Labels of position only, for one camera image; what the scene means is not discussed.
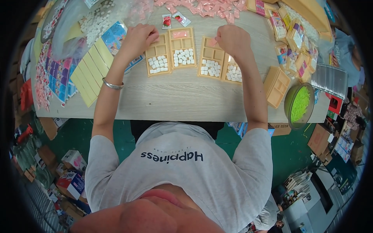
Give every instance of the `green bowl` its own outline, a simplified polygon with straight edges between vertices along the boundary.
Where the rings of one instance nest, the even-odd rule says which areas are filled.
[[[295,97],[297,96],[299,90],[304,86],[310,92],[310,103],[307,106],[306,113],[303,114],[302,118],[300,120],[292,123],[291,122],[291,110],[293,108],[293,103],[294,103]],[[291,129],[294,129],[294,130],[300,129],[308,122],[308,120],[311,117],[314,104],[315,104],[315,95],[314,95],[313,87],[308,82],[305,82],[305,83],[303,83],[299,86],[291,87],[289,89],[289,91],[288,91],[288,93],[286,94],[286,97],[285,97],[284,109],[285,109],[285,115],[288,118],[288,122],[289,122],[289,125],[290,125]]]

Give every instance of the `white table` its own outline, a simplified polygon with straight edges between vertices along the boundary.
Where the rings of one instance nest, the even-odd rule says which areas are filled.
[[[190,26],[194,27],[197,61],[199,61],[202,36],[215,36],[217,28],[227,22],[218,16],[202,18],[200,15],[192,15],[185,7],[178,7],[178,10],[192,21]],[[156,25],[160,33],[164,33],[162,14],[167,13],[169,11],[165,7],[155,7],[148,23]],[[279,42],[275,41],[267,19],[253,12],[241,12],[235,24],[250,33],[251,47],[264,81],[269,67],[279,65],[274,49]],[[182,26],[172,19],[172,28],[182,28]],[[31,75],[34,88],[34,68]],[[123,82],[125,88],[121,91],[116,119],[246,121],[242,86],[197,77],[196,68],[177,69],[170,75],[148,78],[146,64],[141,62],[124,77]],[[292,80],[290,86],[297,85],[297,83],[297,80]],[[268,107],[269,122],[288,122],[283,108],[284,99],[277,109]],[[95,103],[88,108],[79,93],[66,102],[65,108],[61,106],[61,102],[56,97],[49,98],[49,100],[50,112],[44,109],[37,110],[38,117],[93,118]],[[321,92],[309,122],[324,122],[328,106],[329,99]]]

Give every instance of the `blue shirt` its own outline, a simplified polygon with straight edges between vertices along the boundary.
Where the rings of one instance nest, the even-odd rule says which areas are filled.
[[[360,78],[360,71],[352,62],[352,51],[355,42],[351,36],[346,35],[337,28],[335,29],[335,35],[334,55],[338,59],[339,67],[347,72],[347,85],[349,87],[355,86]]]

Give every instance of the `person in blue shirt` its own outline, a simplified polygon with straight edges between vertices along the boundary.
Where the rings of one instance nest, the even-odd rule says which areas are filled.
[[[360,67],[363,66],[354,40],[337,28],[332,29],[335,38],[333,65],[347,72],[347,85],[353,87],[359,82]]]

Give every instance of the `green shredded paper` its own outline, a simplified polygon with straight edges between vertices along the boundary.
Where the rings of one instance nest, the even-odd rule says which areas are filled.
[[[304,86],[302,87],[295,97],[293,107],[291,109],[291,123],[299,121],[302,116],[307,112],[307,107],[310,103],[310,93]]]

